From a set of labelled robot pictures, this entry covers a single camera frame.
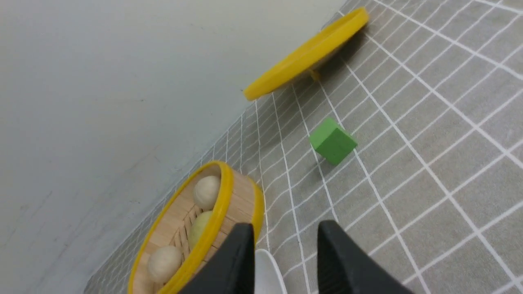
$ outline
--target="bamboo steamer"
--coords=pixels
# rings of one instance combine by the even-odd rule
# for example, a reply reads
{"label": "bamboo steamer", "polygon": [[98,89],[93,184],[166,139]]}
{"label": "bamboo steamer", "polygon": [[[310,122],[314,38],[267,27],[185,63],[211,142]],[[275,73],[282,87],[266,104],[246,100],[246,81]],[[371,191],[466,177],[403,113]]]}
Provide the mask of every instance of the bamboo steamer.
{"label": "bamboo steamer", "polygon": [[[187,236],[192,223],[202,213],[192,200],[192,191],[200,179],[211,175],[221,177],[220,191],[209,223],[195,248],[191,250]],[[209,261],[236,223],[251,223],[256,242],[265,211],[263,197],[263,192],[256,183],[224,162],[213,161],[199,168],[174,193],[151,226],[134,261],[128,294],[179,292]],[[147,262],[158,248],[167,245],[174,245],[182,251],[183,262],[176,274],[161,285],[150,279]]]}

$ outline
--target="green foam block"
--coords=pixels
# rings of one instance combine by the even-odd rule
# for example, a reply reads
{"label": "green foam block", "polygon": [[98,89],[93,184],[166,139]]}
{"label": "green foam block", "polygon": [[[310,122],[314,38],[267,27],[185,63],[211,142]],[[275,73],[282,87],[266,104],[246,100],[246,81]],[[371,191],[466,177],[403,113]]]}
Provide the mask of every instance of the green foam block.
{"label": "green foam block", "polygon": [[309,140],[312,148],[334,165],[342,162],[358,146],[356,140],[330,117],[311,133]]}

